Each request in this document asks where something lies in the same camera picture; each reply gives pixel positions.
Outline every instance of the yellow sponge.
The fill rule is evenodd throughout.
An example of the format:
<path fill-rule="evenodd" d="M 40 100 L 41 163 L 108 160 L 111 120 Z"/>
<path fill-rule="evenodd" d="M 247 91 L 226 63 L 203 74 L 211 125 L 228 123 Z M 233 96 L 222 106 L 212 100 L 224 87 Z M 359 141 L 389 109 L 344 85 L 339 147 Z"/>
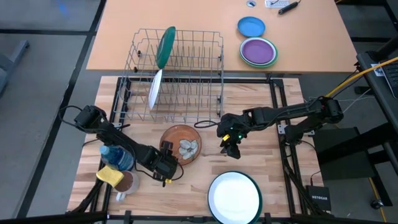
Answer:
<path fill-rule="evenodd" d="M 97 178 L 103 182 L 107 182 L 112 185 L 112 187 L 116 186 L 123 177 L 124 175 L 122 172 L 114 170 L 109 166 L 104 166 L 104 168 L 97 172 Z"/>

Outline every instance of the mug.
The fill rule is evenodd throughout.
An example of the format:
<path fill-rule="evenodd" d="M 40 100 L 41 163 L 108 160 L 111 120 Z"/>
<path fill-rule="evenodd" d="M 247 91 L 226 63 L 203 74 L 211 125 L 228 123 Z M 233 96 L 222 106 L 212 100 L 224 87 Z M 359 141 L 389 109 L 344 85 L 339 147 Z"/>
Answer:
<path fill-rule="evenodd" d="M 126 195 L 132 194 L 137 191 L 139 186 L 138 175 L 130 171 L 121 171 L 123 179 L 114 187 L 118 192 L 116 201 L 121 202 L 126 198 Z"/>

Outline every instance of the wire dish rack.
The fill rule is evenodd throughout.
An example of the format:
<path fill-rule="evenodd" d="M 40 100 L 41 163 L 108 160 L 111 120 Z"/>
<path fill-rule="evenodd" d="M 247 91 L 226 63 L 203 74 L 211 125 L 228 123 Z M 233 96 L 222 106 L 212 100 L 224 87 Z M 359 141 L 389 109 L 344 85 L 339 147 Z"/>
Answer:
<path fill-rule="evenodd" d="M 155 106 L 147 105 L 159 70 L 156 53 L 165 29 L 140 29 L 134 34 L 119 84 L 124 119 L 196 123 L 216 121 L 223 114 L 223 38 L 219 32 L 176 30 L 172 52 L 163 69 Z"/>

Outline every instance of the light wood tabletop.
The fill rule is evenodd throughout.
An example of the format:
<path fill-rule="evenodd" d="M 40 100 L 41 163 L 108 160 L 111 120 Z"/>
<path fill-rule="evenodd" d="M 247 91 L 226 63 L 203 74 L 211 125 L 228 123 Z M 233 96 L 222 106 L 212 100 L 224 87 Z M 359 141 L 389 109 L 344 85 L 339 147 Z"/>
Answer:
<path fill-rule="evenodd" d="M 117 77 L 102 77 L 95 105 L 104 109 L 109 116 L 116 89 Z M 285 92 L 288 105 L 303 103 L 299 80 L 285 78 Z M 241 114 L 243 109 L 256 106 L 271 106 L 271 93 L 266 84 L 224 84 L 224 112 Z M 298 123 L 302 119 L 293 119 Z M 148 121 L 130 121 L 132 125 L 123 130 L 129 137 L 141 144 L 158 147 L 160 137 L 172 123 L 153 123 Z M 272 217 L 289 217 L 280 149 L 275 125 L 264 131 L 253 131 L 239 145 L 242 157 L 233 159 L 220 154 L 220 138 L 216 137 L 216 128 L 197 129 L 202 138 L 200 155 L 184 166 L 184 176 L 166 187 L 142 173 L 138 173 L 140 186 L 137 192 L 128 195 L 124 202 L 116 202 L 113 190 L 109 201 L 109 212 L 122 215 L 131 210 L 132 215 L 173 215 L 173 216 L 211 216 L 207 204 L 207 193 L 212 180 L 223 172 L 238 170 L 250 175 L 258 184 L 263 198 L 262 213 L 269 212 Z M 88 134 L 86 141 L 95 135 Z M 310 143 L 312 138 L 304 137 Z M 87 144 L 81 153 L 80 163 L 73 184 L 68 210 L 72 210 L 86 197 L 96 180 L 100 162 L 99 141 Z M 297 157 L 303 184 L 309 184 L 310 176 L 320 170 L 317 155 L 308 144 L 297 146 Z M 322 177 L 313 178 L 315 185 L 323 185 Z M 296 211 L 300 211 L 298 193 L 292 184 Z M 98 206 L 103 202 L 104 191 L 100 193 Z"/>
<path fill-rule="evenodd" d="M 207 30 L 224 40 L 226 72 L 323 73 L 355 70 L 356 51 L 334 0 L 302 0 L 284 15 L 266 8 L 264 0 L 247 7 L 245 0 L 108 0 L 91 51 L 87 69 L 123 70 L 134 33 L 141 28 Z M 254 68 L 239 56 L 245 37 L 238 21 L 261 19 L 262 35 L 275 44 L 279 59 L 269 68 Z"/>

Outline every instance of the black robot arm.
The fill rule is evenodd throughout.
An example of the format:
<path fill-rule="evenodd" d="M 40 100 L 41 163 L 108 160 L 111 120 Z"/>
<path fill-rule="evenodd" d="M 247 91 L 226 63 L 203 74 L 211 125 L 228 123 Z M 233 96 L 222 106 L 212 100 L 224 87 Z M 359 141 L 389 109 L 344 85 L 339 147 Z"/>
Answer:
<path fill-rule="evenodd" d="M 343 119 L 343 112 L 337 100 L 319 97 L 307 103 L 283 108 L 258 107 L 244 110 L 242 115 L 225 114 L 217 127 L 217 136 L 223 138 L 221 153 L 239 159 L 238 144 L 251 131 L 262 131 L 278 121 L 308 116 L 297 125 L 285 127 L 283 141 L 286 144 L 298 144 L 304 133 L 317 130 L 324 123 L 338 123 Z"/>
<path fill-rule="evenodd" d="M 160 151 L 153 146 L 139 144 L 127 135 L 117 130 L 106 119 L 105 111 L 96 106 L 85 106 L 74 119 L 75 127 L 96 137 L 105 145 L 121 146 L 130 152 L 135 160 L 146 169 L 162 176 L 163 179 L 172 179 L 177 166 L 177 158 L 166 147 Z"/>

